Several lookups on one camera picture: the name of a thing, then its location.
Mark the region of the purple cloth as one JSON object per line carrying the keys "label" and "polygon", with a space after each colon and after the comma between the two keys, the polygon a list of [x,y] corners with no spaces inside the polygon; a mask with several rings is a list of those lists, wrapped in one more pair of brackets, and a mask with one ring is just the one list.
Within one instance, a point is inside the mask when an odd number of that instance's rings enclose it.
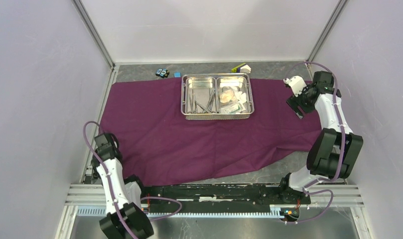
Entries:
{"label": "purple cloth", "polygon": [[252,79],[248,119],[186,120],[181,80],[112,85],[101,119],[123,156],[123,176],[147,186],[220,178],[260,170],[295,151],[309,151],[321,132],[317,113],[300,119],[283,82]]}

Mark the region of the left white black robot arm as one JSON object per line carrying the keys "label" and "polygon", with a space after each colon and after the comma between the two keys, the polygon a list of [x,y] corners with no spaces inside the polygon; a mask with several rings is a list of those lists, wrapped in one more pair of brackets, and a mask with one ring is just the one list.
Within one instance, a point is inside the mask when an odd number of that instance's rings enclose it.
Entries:
{"label": "left white black robot arm", "polygon": [[112,133],[95,137],[96,149],[91,165],[100,178],[106,197],[106,216],[99,221],[109,239],[147,239],[154,234],[149,218],[142,211],[146,188],[139,178],[123,177],[122,154]]}

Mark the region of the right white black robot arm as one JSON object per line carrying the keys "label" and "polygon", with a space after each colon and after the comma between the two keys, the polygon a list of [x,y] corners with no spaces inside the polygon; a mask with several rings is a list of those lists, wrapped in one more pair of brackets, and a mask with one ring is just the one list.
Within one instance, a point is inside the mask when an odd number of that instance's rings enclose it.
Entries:
{"label": "right white black robot arm", "polygon": [[278,198],[292,203],[307,196],[313,185],[348,178],[364,140],[347,124],[337,80],[331,72],[315,72],[311,83],[306,83],[301,76],[286,78],[283,82],[292,90],[286,102],[296,115],[303,118],[306,113],[316,111],[321,124],[321,132],[307,155],[306,166],[288,173],[279,184]]}

